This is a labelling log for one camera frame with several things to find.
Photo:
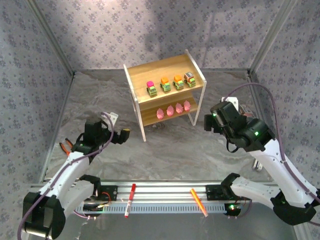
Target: marble-patterned surface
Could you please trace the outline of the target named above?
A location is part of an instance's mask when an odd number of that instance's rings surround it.
[[[94,159],[87,174],[113,180],[223,180],[234,172],[256,181],[270,180],[265,170],[252,170],[253,158],[248,153],[229,153],[225,138],[203,127],[204,114],[210,107],[247,82],[245,72],[205,70],[203,74],[207,88],[196,126],[187,115],[170,119],[145,127],[147,142],[143,142],[124,71],[77,72],[46,177],[52,177],[66,159],[59,142],[65,137],[75,141],[84,131],[86,118],[105,111],[119,114],[115,128],[130,128],[130,138],[122,145],[109,145]],[[194,95],[199,99],[200,91]],[[253,106],[248,88],[235,96],[240,104]]]

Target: wooden shelf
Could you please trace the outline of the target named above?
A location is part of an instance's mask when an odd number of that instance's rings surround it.
[[[182,105],[182,107],[183,107],[184,106],[184,102],[186,100],[191,105],[190,106],[190,111],[184,111],[183,110],[183,112],[181,114],[177,113],[176,112],[176,104],[180,103]],[[167,108],[170,105],[174,108],[174,114],[172,116],[168,116],[167,115]],[[157,110],[158,109],[162,109],[163,112],[164,112],[164,117],[162,119],[158,119],[157,118]],[[198,104],[196,103],[194,97],[190,93],[188,98],[181,99],[181,100],[178,100],[178,101],[174,100],[172,102],[167,102],[167,103],[165,103],[163,105],[158,105],[158,106],[154,106],[152,108],[146,109],[146,110],[142,110],[141,111],[142,123],[143,123],[143,126],[145,127],[145,126],[148,126],[148,125],[151,125],[151,124],[156,124],[156,123],[168,120],[168,119],[173,119],[173,118],[176,118],[176,117],[180,117],[182,115],[189,114],[191,112],[195,112],[195,111],[197,111],[197,109],[198,109]]]
[[[204,82],[200,74],[198,73],[193,62],[187,54],[129,67],[127,70],[130,75],[133,89],[139,104],[170,97],[178,93],[190,92],[204,86]],[[183,78],[185,73],[187,72],[191,72],[194,75],[195,86],[189,87],[187,84],[184,84],[183,89],[177,90],[172,85],[174,76],[180,75]],[[169,79],[169,82],[171,84],[171,91],[164,92],[160,88],[162,77],[167,77]],[[148,94],[146,85],[148,81],[153,81],[154,86],[157,90],[156,96],[150,97],[150,95]]]

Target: orange-handled pliers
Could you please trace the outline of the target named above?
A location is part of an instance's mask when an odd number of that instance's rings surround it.
[[[70,148],[72,148],[74,146],[73,143],[68,138],[66,138],[65,141],[70,146]],[[67,156],[69,156],[70,152],[66,149],[65,145],[62,142],[59,142],[59,145],[60,145],[62,151],[64,151],[64,153]]]

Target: patterned wall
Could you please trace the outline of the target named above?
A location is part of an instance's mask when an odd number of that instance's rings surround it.
[[[320,2],[298,1],[257,71],[277,103],[286,154],[320,188]],[[271,102],[263,99],[264,112]],[[320,239],[319,227],[311,228]]]
[[[69,84],[24,1],[0,1],[0,239],[17,239]]]
[[[183,54],[249,68],[283,0],[37,0],[72,67],[114,69]]]

